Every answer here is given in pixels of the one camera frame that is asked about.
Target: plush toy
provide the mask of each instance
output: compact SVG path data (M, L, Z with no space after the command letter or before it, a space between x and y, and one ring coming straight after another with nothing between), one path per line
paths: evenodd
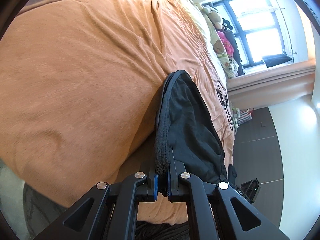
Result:
M206 13L212 24L218 29L223 31L224 26L223 19L221 15L218 13L218 11L215 8L210 7L209 5L206 5L203 8L203 12Z

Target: dark gray panel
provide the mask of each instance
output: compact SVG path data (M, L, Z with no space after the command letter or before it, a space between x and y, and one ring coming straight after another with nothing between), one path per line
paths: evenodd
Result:
M252 120L239 126L235 142L248 142L276 135L269 108L265 107L254 110Z
M237 171L238 185L255 178L261 183L283 179L278 137L236 143L233 150L233 165Z
M283 207L284 181L274 181L261 185L253 206L275 226L280 226Z

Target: black bag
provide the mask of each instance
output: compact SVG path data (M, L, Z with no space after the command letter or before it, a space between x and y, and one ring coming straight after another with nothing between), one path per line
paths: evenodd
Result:
M166 195L169 151L187 172L202 181L227 181L224 151L210 113L189 74L179 70L164 81L156 116L155 168L158 187Z

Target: dark window frame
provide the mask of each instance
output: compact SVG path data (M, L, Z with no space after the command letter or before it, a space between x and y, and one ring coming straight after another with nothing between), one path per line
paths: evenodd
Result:
M273 20L275 22L274 25L268 26L268 27L262 27L262 28L256 28L256 29L244 31L242 29L240 23L237 20L236 14L234 13L231 5L229 4L230 1L233 1L233 0L222 0L222 1L215 2L215 3L206 3L206 4L209 4L209 5L212 4L213 6L223 5L224 8L226 9L227 13L229 14L231 22L232 22L232 25L236 29L236 33L234 33L234 35L235 35L236 38L238 38L238 37L240 38L240 40L242 42L242 45L243 45L243 48L244 48L244 53L245 53L245 55L247 57L247 60L248 60L248 64L243 65L244 68L249 68L249 67L253 67L253 66L257 66L257 65L263 64L263 61L254 62L253 59L252 59L251 51L250 51L249 44L248 44L248 41L247 41L247 38L246 38L246 35L249 34L249 33L254 33L254 32L258 32L258 31L262 31L262 30L268 30L268 29L277 29L278 32L279 32L279 36L280 36L282 50L285 51L284 39L283 39L282 31L281 31L280 24L279 24L279 21L278 21L278 18L276 16L275 12L271 12ZM270 0L266 0L266 2L267 2L267 4L269 6L272 6Z

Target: orange blanket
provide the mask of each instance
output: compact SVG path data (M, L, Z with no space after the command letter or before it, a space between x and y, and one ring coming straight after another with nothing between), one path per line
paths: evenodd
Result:
M219 77L176 0L46 0L16 17L0 58L0 157L63 206L139 169L152 150L159 89L178 69L197 84L232 161ZM185 204L159 197L139 206L138 219L184 222Z

